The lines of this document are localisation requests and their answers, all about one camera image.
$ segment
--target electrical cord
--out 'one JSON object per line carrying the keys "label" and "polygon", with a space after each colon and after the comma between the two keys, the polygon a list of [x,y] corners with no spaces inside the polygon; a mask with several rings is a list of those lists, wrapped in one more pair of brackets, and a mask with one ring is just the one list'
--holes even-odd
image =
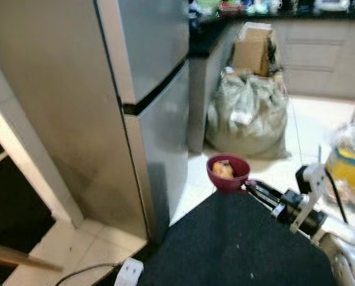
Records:
{"label": "electrical cord", "polygon": [[102,264],[97,264],[97,265],[93,265],[93,266],[89,266],[87,268],[83,268],[81,270],[78,270],[78,271],[74,271],[64,277],[62,277],[60,280],[58,280],[58,282],[54,285],[54,286],[59,286],[61,285],[62,282],[64,282],[65,280],[68,280],[69,278],[77,275],[77,274],[80,274],[82,272],[86,272],[88,270],[91,270],[91,269],[94,269],[94,268],[99,268],[99,267],[116,267],[118,266],[119,264],[118,263],[102,263]]}
{"label": "electrical cord", "polygon": [[327,168],[325,168],[325,172],[326,172],[328,179],[330,180],[330,183],[332,185],[332,189],[334,190],[335,198],[337,199],[337,203],[338,203],[338,206],[340,209],[340,213],[342,214],[343,220],[346,224],[348,224],[348,220],[347,220],[347,217],[345,216],[342,201],[340,200],[339,192],[338,192],[337,186],[335,185],[334,179],[332,178],[332,176],[331,176],[330,172],[327,170]]}

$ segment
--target white wall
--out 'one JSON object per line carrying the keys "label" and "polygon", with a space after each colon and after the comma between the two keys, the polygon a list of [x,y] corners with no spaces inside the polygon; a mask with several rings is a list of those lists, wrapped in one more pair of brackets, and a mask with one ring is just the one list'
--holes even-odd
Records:
{"label": "white wall", "polygon": [[0,70],[0,144],[56,218],[83,216]]}

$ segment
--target red bowl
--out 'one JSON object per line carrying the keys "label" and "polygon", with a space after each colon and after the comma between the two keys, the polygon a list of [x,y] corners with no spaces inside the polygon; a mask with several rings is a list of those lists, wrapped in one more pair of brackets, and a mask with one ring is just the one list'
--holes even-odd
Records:
{"label": "red bowl", "polygon": [[[224,179],[217,176],[212,172],[213,164],[217,161],[228,160],[229,164],[233,168],[233,179]],[[208,159],[207,172],[212,183],[221,192],[230,193],[234,192],[246,182],[250,174],[249,164],[241,157],[229,153],[216,154]]]}

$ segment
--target kitchen cabinet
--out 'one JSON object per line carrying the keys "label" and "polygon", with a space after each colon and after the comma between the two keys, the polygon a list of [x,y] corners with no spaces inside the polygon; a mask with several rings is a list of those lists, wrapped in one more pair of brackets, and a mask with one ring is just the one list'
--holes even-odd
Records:
{"label": "kitchen cabinet", "polygon": [[355,99],[355,20],[274,21],[291,94]]}
{"label": "kitchen cabinet", "polygon": [[209,102],[220,82],[220,74],[232,54],[233,41],[241,29],[239,23],[224,25],[216,34],[207,27],[206,41],[191,42],[189,47],[189,128],[188,148],[195,153],[203,151],[205,124]]}

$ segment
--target cabinet drawer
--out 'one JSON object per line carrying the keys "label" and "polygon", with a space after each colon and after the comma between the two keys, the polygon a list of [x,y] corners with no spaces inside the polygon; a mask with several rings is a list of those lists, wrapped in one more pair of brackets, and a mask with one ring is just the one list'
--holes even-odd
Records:
{"label": "cabinet drawer", "polygon": [[330,72],[287,70],[285,81],[289,93],[322,94]]}
{"label": "cabinet drawer", "polygon": [[338,55],[334,71],[325,85],[327,94],[355,98],[355,42],[350,42]]}
{"label": "cabinet drawer", "polygon": [[349,21],[294,21],[288,31],[289,42],[297,40],[343,42]]}
{"label": "cabinet drawer", "polygon": [[331,72],[341,49],[339,45],[288,44],[286,68]]}

